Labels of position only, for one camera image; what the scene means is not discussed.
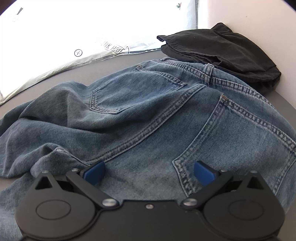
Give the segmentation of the blue denim jeans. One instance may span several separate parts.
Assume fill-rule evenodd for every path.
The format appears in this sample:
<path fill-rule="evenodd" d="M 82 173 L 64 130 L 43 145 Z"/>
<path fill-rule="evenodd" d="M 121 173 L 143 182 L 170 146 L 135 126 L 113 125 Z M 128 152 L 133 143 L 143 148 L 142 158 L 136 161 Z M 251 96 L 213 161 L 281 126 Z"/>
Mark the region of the blue denim jeans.
<path fill-rule="evenodd" d="M 100 208 L 66 179 L 104 161 Z M 233 180 L 196 209 L 202 161 Z M 59 84 L 1 119 L 1 240 L 276 240 L 295 197 L 295 130 L 211 64 L 165 58 Z"/>

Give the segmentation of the folded black garment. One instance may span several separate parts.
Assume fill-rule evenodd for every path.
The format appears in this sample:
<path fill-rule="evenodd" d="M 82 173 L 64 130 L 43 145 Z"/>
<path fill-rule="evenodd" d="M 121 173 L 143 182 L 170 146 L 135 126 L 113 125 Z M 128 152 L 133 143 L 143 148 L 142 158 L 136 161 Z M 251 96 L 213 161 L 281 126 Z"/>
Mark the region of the folded black garment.
<path fill-rule="evenodd" d="M 211 29 L 185 30 L 158 35 L 161 51 L 183 62 L 212 64 L 236 76 L 260 93 L 274 89 L 281 72 L 269 56 L 247 37 L 223 23 Z"/>

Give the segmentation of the white printed carrot curtain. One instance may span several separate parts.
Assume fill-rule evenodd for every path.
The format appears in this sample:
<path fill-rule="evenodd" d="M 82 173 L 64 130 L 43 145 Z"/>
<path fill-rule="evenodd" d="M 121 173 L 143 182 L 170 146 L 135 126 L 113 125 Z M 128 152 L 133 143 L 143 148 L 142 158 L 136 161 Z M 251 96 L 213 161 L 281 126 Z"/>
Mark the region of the white printed carrot curtain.
<path fill-rule="evenodd" d="M 59 72 L 158 50 L 197 26 L 196 1 L 15 1 L 1 15 L 1 103 Z"/>

